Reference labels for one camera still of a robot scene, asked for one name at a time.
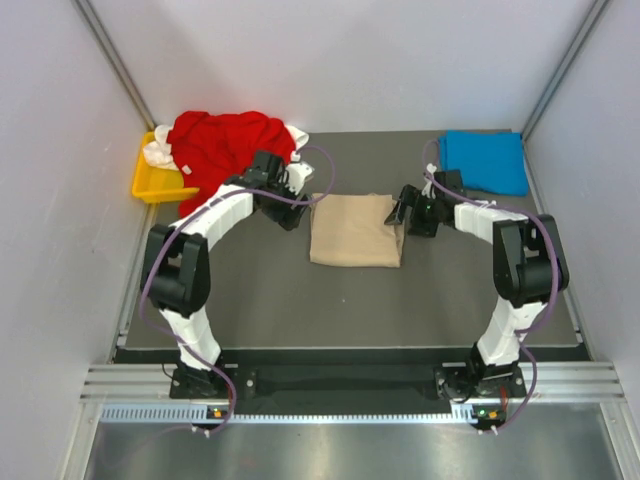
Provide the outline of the beige t shirt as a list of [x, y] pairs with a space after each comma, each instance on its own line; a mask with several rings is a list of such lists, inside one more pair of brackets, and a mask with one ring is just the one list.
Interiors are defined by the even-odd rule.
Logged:
[[311, 207], [309, 259], [332, 267], [398, 268], [404, 227], [385, 220], [390, 195], [328, 195]]

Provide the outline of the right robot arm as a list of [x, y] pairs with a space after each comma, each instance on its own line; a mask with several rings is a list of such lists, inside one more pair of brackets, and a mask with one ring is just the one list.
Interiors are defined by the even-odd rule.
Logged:
[[385, 222], [410, 235], [436, 236], [440, 226], [470, 234], [492, 247], [497, 303], [485, 332], [459, 368], [436, 372], [439, 396], [463, 403], [519, 391], [523, 340], [539, 316], [549, 317], [569, 283], [555, 219], [467, 197], [458, 170], [428, 165], [426, 185], [405, 185]]

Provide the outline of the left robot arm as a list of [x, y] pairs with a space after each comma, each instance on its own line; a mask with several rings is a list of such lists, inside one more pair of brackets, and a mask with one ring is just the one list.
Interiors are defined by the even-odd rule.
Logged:
[[142, 305], [156, 308], [176, 341], [174, 398], [220, 398], [231, 391], [219, 366], [222, 349], [215, 340], [206, 303], [211, 292], [210, 252], [237, 224], [257, 211], [290, 231], [311, 202], [303, 194], [314, 169], [308, 163], [286, 164], [260, 151], [241, 174], [229, 177], [185, 218], [156, 224], [148, 233], [140, 281]]

